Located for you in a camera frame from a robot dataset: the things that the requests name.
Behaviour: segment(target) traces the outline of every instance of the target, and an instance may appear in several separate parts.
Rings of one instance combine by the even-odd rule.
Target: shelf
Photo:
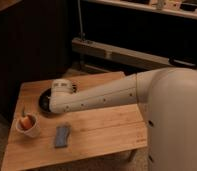
[[[83,0],[83,1],[97,3],[97,4],[104,4],[104,5],[111,5],[111,6],[122,7],[122,8],[128,8],[128,9],[147,11],[147,12],[167,14],[167,15],[197,20],[197,13],[187,12],[183,10],[175,11],[175,10],[164,9],[164,8],[161,10],[158,10],[156,6],[138,4],[138,3],[133,3],[133,2],[125,2],[125,1],[120,1],[120,0]]]

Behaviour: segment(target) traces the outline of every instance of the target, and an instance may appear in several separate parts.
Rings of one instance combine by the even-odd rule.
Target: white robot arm
[[[197,71],[166,68],[133,74],[78,93],[52,84],[53,113],[146,103],[149,171],[197,171]]]

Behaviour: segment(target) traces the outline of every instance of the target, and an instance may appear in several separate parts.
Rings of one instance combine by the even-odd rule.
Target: wooden table
[[[78,91],[124,77],[123,72],[68,78]],[[147,145],[147,130],[136,104],[70,112],[45,117],[38,109],[38,98],[50,88],[52,80],[24,83],[21,86],[9,134],[2,170],[16,171],[133,150]],[[42,132],[31,139],[15,130],[22,108],[37,114]],[[70,123],[68,147],[53,146],[56,126]]]

